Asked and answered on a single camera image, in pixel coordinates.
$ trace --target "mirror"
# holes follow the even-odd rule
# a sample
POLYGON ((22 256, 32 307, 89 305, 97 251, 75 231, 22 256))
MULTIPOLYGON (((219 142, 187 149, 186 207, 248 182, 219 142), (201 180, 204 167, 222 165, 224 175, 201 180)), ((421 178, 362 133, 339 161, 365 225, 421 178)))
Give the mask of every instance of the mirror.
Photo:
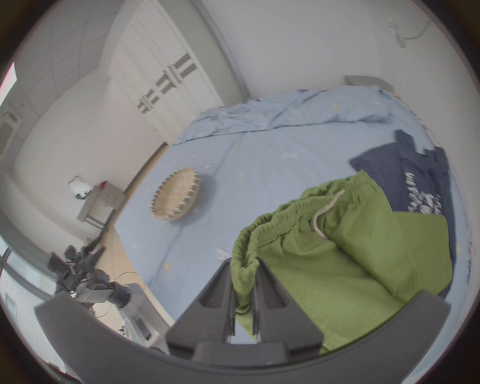
POLYGON ((231 345, 265 346, 288 313, 285 335, 313 333, 282 365, 425 290, 450 312, 406 383, 473 304, 478 82, 419 0, 60 0, 3 73, 0 296, 64 374, 82 378, 35 315, 61 292, 205 364, 192 303, 231 345))

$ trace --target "folded blanket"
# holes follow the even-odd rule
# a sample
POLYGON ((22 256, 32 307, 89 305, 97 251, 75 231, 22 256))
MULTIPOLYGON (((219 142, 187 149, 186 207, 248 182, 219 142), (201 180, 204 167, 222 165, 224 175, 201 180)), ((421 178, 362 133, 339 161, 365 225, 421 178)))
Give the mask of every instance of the folded blanket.
POLYGON ((445 218, 392 212, 363 171, 309 188, 241 231, 231 272, 237 319, 250 330, 257 257, 322 330, 327 350, 373 330, 419 290, 436 295, 452 279, 445 218))

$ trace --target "ceiling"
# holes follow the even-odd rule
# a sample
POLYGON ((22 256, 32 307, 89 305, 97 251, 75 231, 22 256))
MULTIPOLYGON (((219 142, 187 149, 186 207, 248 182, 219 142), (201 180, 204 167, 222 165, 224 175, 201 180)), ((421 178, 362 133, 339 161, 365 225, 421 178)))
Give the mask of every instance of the ceiling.
POLYGON ((0 178, 51 105, 98 68, 105 38, 123 2, 60 0, 27 36, 14 57, 17 82, 4 101, 23 122, 0 163, 0 178))

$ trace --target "wicker basket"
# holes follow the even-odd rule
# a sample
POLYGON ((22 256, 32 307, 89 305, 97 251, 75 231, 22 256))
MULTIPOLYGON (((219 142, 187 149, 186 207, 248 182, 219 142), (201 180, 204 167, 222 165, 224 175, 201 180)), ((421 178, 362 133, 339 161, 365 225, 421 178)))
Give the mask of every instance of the wicker basket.
POLYGON ((202 181, 191 167, 175 171, 160 185, 152 201, 151 211, 159 220, 177 220, 197 203, 202 181))

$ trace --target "navy blue t-shirt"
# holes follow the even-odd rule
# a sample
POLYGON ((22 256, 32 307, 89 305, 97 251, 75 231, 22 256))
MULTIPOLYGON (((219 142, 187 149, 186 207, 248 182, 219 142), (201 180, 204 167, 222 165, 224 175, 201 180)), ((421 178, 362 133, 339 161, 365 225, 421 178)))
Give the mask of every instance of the navy blue t-shirt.
POLYGON ((456 261, 455 217, 448 160, 443 148, 415 150, 413 137, 395 131, 396 143, 371 149, 350 160, 383 189, 393 211, 444 215, 452 265, 456 261))

